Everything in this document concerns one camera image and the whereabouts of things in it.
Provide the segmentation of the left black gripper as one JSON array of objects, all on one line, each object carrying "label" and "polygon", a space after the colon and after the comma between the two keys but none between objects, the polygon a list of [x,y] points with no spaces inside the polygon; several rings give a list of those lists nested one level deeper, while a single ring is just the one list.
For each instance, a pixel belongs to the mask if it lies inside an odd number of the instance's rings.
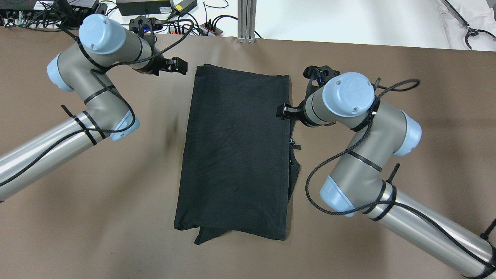
[{"label": "left black gripper", "polygon": [[[138,35],[141,39],[144,39],[149,46],[143,47],[143,49],[149,49],[146,53],[140,54],[138,59],[148,58],[151,55],[158,53],[159,51],[155,47],[156,36],[154,31],[161,30],[163,28],[165,21],[156,19],[154,17],[138,16],[129,22],[129,30]],[[184,61],[179,57],[173,57],[171,59],[163,58],[163,55],[158,55],[156,58],[145,61],[144,66],[138,66],[135,71],[141,74],[149,74],[159,76],[160,71],[166,72],[177,72],[182,75],[186,75],[188,72],[188,62]]]}]

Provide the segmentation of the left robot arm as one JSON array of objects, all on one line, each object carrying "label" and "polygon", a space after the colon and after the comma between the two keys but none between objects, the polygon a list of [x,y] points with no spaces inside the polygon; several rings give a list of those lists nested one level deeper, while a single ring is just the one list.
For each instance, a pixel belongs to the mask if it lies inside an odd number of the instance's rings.
[{"label": "left robot arm", "polygon": [[77,93],[86,109],[79,114],[66,110],[66,121],[1,157],[2,202],[102,140],[119,141],[140,127],[135,112],[107,76],[110,69],[129,65],[141,74],[187,73],[186,61],[166,59],[156,49],[150,20],[140,16],[135,21],[138,26],[126,29],[104,15],[92,14],[79,27],[75,44],[48,64],[52,83]]}]

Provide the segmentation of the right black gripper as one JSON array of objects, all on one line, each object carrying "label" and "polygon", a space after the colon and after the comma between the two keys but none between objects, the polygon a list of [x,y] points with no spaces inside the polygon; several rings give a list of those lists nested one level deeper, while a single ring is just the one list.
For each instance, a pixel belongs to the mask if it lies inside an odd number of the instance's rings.
[{"label": "right black gripper", "polygon": [[289,104],[281,104],[276,110],[276,117],[284,120],[299,120],[307,127],[321,126],[321,124],[318,124],[316,121],[310,120],[307,116],[305,116],[305,103],[308,101],[310,95],[324,87],[330,79],[339,75],[340,71],[331,69],[330,66],[308,66],[303,71],[303,77],[309,79],[305,92],[305,99],[299,104],[298,107],[293,107]]}]

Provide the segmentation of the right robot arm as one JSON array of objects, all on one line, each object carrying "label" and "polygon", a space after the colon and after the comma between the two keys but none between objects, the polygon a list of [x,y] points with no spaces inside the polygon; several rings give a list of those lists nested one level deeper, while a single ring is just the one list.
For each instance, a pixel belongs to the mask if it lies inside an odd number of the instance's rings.
[{"label": "right robot arm", "polygon": [[347,148],[315,167],[305,182],[309,202],[325,214],[352,217],[360,212],[468,279],[495,278],[495,247],[488,232],[476,235],[393,185],[381,171],[393,156],[403,157],[420,142],[420,124],[382,100],[388,92],[408,91],[420,81],[389,87],[358,72],[341,74],[328,66],[309,66],[305,99],[282,104],[277,116],[308,127],[337,122],[354,136]]}]

